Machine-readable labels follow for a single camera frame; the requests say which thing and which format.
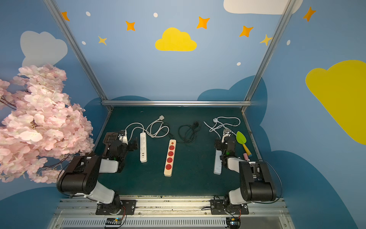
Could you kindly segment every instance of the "artificial cherry blossom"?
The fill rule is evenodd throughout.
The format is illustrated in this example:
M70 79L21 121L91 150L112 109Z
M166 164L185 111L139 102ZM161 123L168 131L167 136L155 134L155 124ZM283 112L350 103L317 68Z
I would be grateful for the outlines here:
M0 127L0 178L10 182L27 173L35 182L55 183L59 165L45 167L46 157L71 160L94 147L93 127L79 104L71 105L63 93L66 73L56 67L19 68L11 83L25 91L10 93L0 80L0 109L16 108Z

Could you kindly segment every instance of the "red power strip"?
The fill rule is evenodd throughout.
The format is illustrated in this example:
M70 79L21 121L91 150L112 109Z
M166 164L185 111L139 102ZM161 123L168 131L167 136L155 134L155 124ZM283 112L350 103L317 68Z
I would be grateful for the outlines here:
M165 169L164 169L164 176L166 177L172 176L176 144L177 144L176 140L171 139L169 141L168 154L167 159L165 160Z

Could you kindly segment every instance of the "dark green table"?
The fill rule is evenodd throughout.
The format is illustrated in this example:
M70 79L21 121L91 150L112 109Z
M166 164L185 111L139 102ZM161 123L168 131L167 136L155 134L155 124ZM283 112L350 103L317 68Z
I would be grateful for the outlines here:
M213 118L219 116L238 117L241 124L233 127L233 131L241 131L247 138L247 147L252 152L251 160L256 160L253 145L239 108L211 108L211 107L116 107L114 108L102 137L96 147L96 154L101 155L105 145L103 139L106 132L117 132L125 129L132 122L140 122L146 128L150 123L165 117L169 123L170 132L176 140L178 127L184 124L193 124L198 120L202 128L197 139L192 144L177 143L173 174L165 177L164 166L170 138L151 138L147 136L147 162L141 163L139 150L129 152L126 165L121 173L102 174L99 182L113 189L120 195L182 195L182 196L212 196L225 195L228 191L239 187L239 174L223 167L221 175L213 173L215 148L214 140L218 138L214 132L203 123L213 126ZM234 119L220 120L222 123L235 123ZM128 137L132 127L127 130ZM141 129L134 131L133 139L138 138ZM244 149L236 144L236 155L243 158Z

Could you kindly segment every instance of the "white cloud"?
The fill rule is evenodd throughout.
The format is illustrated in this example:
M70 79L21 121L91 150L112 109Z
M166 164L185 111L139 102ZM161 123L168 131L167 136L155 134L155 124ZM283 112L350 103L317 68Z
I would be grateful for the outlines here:
M224 8L233 14L282 14L288 0L224 0ZM296 0L295 13L303 0Z
M20 47L25 58L22 66L54 65L67 54L67 45L50 33L25 31L20 37Z

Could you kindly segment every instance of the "green spatula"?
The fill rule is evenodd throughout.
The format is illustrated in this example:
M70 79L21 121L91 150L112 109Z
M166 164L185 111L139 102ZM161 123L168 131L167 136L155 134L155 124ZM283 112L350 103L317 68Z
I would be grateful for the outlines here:
M243 145L245 152L247 153L247 155L248 155L249 157L251 157L251 156L252 156L252 154L251 154L251 152L249 151L248 147L245 145L245 143L247 142L247 139L245 138L245 136L243 135L243 133L242 133L242 132L238 131L238 132L236 133L236 140L238 141L238 143L239 143L239 144L242 144L242 145Z

